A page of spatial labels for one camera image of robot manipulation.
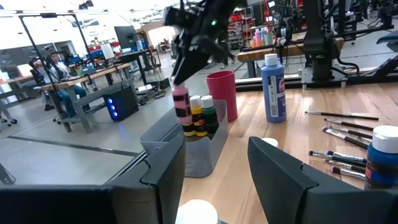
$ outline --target acrylic paint bottle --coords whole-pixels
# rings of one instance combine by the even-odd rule
[[[209,135],[215,134],[218,129],[218,120],[213,97],[210,95],[203,96],[200,100],[203,107],[203,118],[205,119],[206,131]]]
[[[398,127],[378,126],[373,129],[368,147],[365,189],[398,188]]]
[[[191,96],[189,100],[192,111],[192,122],[195,126],[196,134],[199,137],[205,137],[207,136],[207,131],[205,128],[205,120],[203,118],[203,108],[201,106],[200,96]]]
[[[265,55],[266,66],[261,69],[262,89],[266,103],[266,116],[270,123],[286,120],[284,67],[277,54]]]
[[[192,121],[191,108],[189,102],[188,89],[184,83],[174,85],[172,90],[175,114],[177,115],[180,124],[187,124]]]
[[[256,33],[254,33],[254,37],[256,38],[256,47],[261,47],[262,46],[262,41],[261,41],[260,29],[256,30]]]

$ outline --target concrete floor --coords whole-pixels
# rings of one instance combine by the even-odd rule
[[[386,44],[376,45],[377,39],[387,34],[376,32],[356,40],[355,45],[345,43],[341,58],[360,67],[380,65],[396,55]],[[171,75],[170,54],[161,55],[161,62],[161,72],[148,75],[148,81]],[[288,72],[298,68],[300,59],[291,58]],[[236,79],[247,72],[246,64],[241,62],[227,69],[235,70]],[[206,76],[217,71],[220,65],[200,70],[187,80],[190,94],[207,95]],[[106,86],[105,80],[96,82]],[[45,112],[41,99],[32,100],[9,109],[18,124],[10,128],[0,125],[0,163],[17,179],[16,184],[103,184],[142,151],[141,134],[172,107],[169,93],[140,106],[139,112],[122,122],[112,122],[108,112],[101,110],[90,118],[94,133],[86,134],[81,124],[73,124],[73,132],[67,133],[63,126],[53,123],[55,111]]]

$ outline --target small paint bottle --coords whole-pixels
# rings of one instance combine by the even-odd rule
[[[192,121],[192,114],[187,87],[185,87],[184,83],[181,83],[180,85],[174,85],[172,95],[174,100],[175,114],[177,115],[178,122],[180,124],[188,124]]]
[[[175,114],[178,122],[182,124],[182,129],[186,137],[196,135],[195,127],[192,122],[191,107],[189,102],[188,89],[182,83],[181,85],[174,85],[172,90]]]
[[[215,134],[218,129],[218,120],[213,97],[210,95],[203,96],[200,100],[203,107],[203,118],[205,120],[206,131],[209,135]]]
[[[203,119],[203,108],[201,106],[200,96],[191,96],[189,98],[192,112],[192,122],[198,137],[207,136],[205,120]]]
[[[398,187],[398,127],[378,126],[373,129],[368,147],[365,189]]]

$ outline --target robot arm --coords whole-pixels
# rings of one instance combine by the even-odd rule
[[[210,56],[226,57],[228,51],[215,40],[228,26],[228,19],[236,7],[247,7],[246,0],[202,0],[189,2],[187,9],[181,0],[180,9],[167,7],[163,24],[182,29],[176,36],[177,61],[172,76],[179,85],[206,66]]]

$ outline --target wooden tabletop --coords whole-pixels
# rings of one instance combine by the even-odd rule
[[[307,115],[305,111],[353,113],[380,118],[380,121],[338,118],[372,127],[398,123],[396,83],[356,85],[346,89],[286,90],[287,121],[280,124],[266,121],[261,91],[237,93],[237,104],[239,118],[229,123],[229,136],[214,172],[202,179],[185,178],[180,199],[181,205],[192,199],[212,203],[220,219],[229,224],[267,223],[249,169],[250,136],[274,138],[283,151],[330,174],[331,165],[322,159],[310,157],[309,150],[332,150],[359,157],[366,157],[366,151],[321,132],[322,127],[330,125],[323,120],[324,116]],[[363,188],[362,180],[335,174],[332,176]]]
[[[304,37],[305,37],[305,33],[299,33],[296,36],[294,36],[294,38],[292,40],[293,41],[302,40],[302,39],[304,39]],[[344,39],[339,37],[339,38],[336,38],[336,41],[337,41],[337,46],[340,49],[344,44]],[[288,54],[289,56],[302,55],[303,49],[304,49],[303,44],[297,44],[297,45],[290,44],[287,47],[283,48],[282,55],[283,56],[286,56],[286,54]],[[279,50],[274,49],[274,51],[272,51],[272,47],[270,47],[267,49],[252,50],[249,52],[241,52],[238,54],[237,58],[240,62],[252,62],[255,60],[263,60],[264,55],[271,54],[271,53],[276,53],[279,55]]]
[[[8,83],[14,83],[14,82],[20,82],[20,81],[24,81],[24,80],[29,80],[31,78],[33,78],[33,75],[27,75],[27,76],[24,76],[24,77],[17,77],[17,78],[13,78],[11,80],[0,82],[0,85],[8,84]]]
[[[122,65],[119,65],[118,69],[121,70],[121,69],[127,68],[129,66],[130,65],[128,63],[125,63],[125,64],[122,64]],[[112,72],[115,72],[115,71],[116,71],[116,68],[114,68],[114,67],[113,68],[100,69],[100,70],[97,70],[96,73],[90,75],[90,78],[91,79],[95,79],[95,78],[102,77],[102,76],[104,76],[106,74],[109,74],[109,73],[112,73]],[[65,89],[65,88],[68,88],[70,86],[76,85],[77,83],[87,82],[87,81],[88,81],[87,77],[81,77],[79,79],[72,80],[72,81],[69,81],[69,82],[62,82],[62,83],[55,84],[55,87],[56,88]],[[48,84],[48,85],[42,86],[42,89],[43,90],[53,90],[53,86],[51,84]]]

